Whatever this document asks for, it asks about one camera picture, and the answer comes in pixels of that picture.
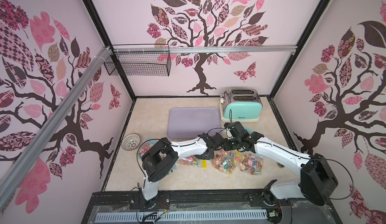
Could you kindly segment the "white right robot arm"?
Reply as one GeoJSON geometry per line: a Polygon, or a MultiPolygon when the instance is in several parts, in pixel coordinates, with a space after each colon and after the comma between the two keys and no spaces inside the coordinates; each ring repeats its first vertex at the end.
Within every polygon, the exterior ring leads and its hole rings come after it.
{"type": "Polygon", "coordinates": [[[269,192],[276,199],[301,198],[317,206],[324,206],[338,186],[331,167],[320,154],[308,155],[275,143],[263,134],[248,132],[240,122],[225,123],[225,150],[252,152],[288,168],[298,178],[274,181],[269,192]]]}

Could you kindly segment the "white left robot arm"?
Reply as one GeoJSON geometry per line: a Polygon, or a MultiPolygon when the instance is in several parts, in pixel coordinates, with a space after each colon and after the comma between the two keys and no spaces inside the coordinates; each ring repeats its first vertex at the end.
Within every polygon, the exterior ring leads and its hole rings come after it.
{"type": "Polygon", "coordinates": [[[214,159],[214,152],[221,149],[225,139],[206,133],[182,142],[171,142],[168,138],[157,142],[142,156],[141,169],[145,175],[142,195],[146,201],[157,197],[159,182],[167,176],[175,163],[181,159],[197,156],[199,159],[214,159]]]}

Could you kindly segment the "purple plastic tray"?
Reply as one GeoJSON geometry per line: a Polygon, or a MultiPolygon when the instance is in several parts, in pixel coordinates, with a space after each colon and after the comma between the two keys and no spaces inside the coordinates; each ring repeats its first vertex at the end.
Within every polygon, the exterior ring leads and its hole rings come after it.
{"type": "Polygon", "coordinates": [[[169,112],[167,136],[172,139],[193,139],[219,130],[220,113],[216,107],[176,107],[169,112]]]}

